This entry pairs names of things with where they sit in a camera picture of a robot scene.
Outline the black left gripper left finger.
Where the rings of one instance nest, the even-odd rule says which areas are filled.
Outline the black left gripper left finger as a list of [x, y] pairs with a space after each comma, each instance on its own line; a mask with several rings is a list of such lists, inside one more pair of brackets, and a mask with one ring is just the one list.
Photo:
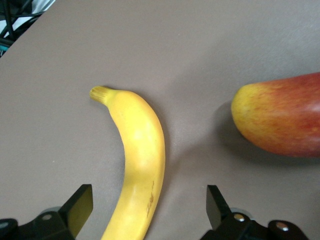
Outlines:
[[43, 211], [30, 222], [19, 225], [14, 218], [0, 220], [2, 240], [75, 240], [93, 211], [93, 189], [81, 185], [58, 208]]

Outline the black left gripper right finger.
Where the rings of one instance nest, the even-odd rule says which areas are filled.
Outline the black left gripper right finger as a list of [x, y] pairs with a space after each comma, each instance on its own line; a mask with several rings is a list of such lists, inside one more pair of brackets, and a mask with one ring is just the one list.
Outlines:
[[305, 233], [295, 224], [285, 220], [272, 220], [262, 226], [248, 215], [231, 211], [216, 185], [206, 190], [206, 213], [211, 230], [207, 240], [307, 240]]

